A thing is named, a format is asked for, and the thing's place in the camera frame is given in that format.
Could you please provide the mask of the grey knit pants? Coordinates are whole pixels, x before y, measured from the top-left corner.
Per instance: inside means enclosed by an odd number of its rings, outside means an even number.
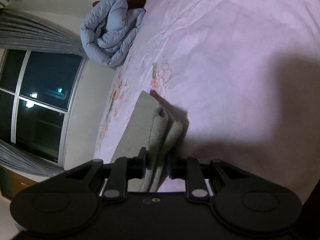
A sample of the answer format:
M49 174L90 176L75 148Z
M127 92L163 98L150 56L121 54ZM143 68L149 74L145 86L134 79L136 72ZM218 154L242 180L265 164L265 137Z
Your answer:
M156 192L163 181L164 157L178 142L183 132L183 121L178 110L156 92L141 92L129 123L112 157L132 158L145 147L146 172L143 179L129 180L132 192Z

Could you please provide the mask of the brown wooden door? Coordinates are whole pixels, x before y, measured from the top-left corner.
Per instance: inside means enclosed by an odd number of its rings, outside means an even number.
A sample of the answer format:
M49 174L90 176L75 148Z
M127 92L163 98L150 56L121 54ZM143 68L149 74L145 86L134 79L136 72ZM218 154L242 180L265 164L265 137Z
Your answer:
M3 166L0 169L0 186L2 197L12 200L23 189L35 185L37 182L26 178Z

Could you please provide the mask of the grey left curtain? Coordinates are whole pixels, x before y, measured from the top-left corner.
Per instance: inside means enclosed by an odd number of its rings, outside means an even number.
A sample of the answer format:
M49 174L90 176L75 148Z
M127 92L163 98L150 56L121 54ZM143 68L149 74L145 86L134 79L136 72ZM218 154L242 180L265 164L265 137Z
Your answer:
M53 177L64 172L63 168L28 155L3 140L1 140L1 165L40 177Z

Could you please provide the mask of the grey curtain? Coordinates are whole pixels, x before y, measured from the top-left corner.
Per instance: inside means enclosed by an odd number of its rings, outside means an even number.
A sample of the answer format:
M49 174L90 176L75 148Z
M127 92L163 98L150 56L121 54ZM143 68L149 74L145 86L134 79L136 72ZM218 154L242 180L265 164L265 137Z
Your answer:
M3 140L1 140L1 165L40 177L53 177L64 172L63 168L28 155Z
M81 42L69 33L24 12L1 9L1 48L86 58Z

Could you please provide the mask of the sliding glass window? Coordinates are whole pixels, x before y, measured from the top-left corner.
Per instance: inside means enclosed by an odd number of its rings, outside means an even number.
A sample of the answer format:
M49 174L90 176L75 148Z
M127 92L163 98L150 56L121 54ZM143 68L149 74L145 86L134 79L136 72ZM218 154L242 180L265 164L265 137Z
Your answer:
M72 102L85 59L1 50L1 139L62 167Z

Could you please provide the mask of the pink floral bed sheet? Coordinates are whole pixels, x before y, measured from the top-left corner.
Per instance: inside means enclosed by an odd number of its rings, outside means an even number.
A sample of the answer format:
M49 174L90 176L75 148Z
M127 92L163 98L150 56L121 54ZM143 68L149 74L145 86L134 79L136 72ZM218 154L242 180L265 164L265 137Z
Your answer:
M111 161L142 91L184 123L179 152L306 201L319 181L319 0L147 0L94 156Z

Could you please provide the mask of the light blue rolled duvet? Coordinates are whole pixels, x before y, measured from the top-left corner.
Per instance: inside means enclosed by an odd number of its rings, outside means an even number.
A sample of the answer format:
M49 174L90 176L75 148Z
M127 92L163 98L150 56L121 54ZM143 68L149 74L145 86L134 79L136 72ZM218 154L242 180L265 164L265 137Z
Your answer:
M104 67L122 65L141 28L145 10L129 9L127 0L101 0L80 27L88 58Z

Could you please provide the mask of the grey right curtain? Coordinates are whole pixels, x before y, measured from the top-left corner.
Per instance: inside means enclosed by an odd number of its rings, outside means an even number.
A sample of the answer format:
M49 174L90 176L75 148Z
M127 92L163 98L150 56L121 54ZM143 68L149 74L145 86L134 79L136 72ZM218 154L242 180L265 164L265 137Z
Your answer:
M24 12L1 9L1 48L86 58L81 42L69 33Z

